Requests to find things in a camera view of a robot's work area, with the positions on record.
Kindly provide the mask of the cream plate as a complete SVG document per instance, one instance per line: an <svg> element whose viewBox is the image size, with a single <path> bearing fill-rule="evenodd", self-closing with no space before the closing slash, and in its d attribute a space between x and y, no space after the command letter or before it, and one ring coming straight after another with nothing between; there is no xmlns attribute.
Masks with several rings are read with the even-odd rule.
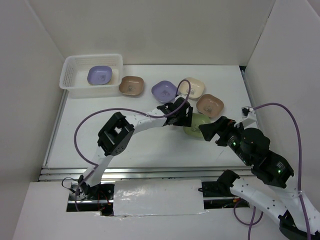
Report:
<svg viewBox="0 0 320 240"><path fill-rule="evenodd" d="M186 95L190 92L189 98L193 100L200 98L205 90L205 84L201 80L193 77L186 77L185 80L190 83L191 89L189 90L189 84L183 81L178 88L179 93Z"/></svg>

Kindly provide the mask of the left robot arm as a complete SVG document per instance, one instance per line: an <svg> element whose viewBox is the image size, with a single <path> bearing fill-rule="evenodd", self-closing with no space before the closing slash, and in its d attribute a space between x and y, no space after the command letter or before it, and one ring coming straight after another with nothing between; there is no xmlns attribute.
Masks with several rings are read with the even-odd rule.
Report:
<svg viewBox="0 0 320 240"><path fill-rule="evenodd" d="M89 160L80 151L77 142L80 127L91 117L104 112L114 114L99 130L97 149L94 157ZM140 132L165 126L190 127L192 125L193 107L183 95L178 95L174 102L159 105L151 111L141 112L127 108L109 108L92 113L77 126L73 143L79 156L90 167L78 179L78 189L88 200L98 196L102 176L111 160L120 155L128 146L133 135Z"/></svg>

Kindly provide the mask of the green plate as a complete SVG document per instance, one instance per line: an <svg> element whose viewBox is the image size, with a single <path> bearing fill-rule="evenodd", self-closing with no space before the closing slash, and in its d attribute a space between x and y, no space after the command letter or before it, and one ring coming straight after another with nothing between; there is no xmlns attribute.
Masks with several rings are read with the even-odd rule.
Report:
<svg viewBox="0 0 320 240"><path fill-rule="evenodd" d="M183 131L192 137L204 138L199 129L199 125L209 124L211 120L208 116L199 113L192 114L191 127L184 126Z"/></svg>

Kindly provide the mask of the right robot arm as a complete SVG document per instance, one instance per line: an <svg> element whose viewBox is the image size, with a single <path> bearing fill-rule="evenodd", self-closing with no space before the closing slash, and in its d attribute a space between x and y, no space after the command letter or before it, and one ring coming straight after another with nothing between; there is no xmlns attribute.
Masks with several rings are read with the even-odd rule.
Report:
<svg viewBox="0 0 320 240"><path fill-rule="evenodd" d="M230 147L278 199L253 188L232 170L225 170L217 180L221 195L236 195L257 207L279 226L280 232L289 240L320 238L320 213L298 189L298 178L288 161L269 149L270 140L259 129L236 125L234 120L225 116L198 128L208 142L218 135L215 143L220 147Z"/></svg>

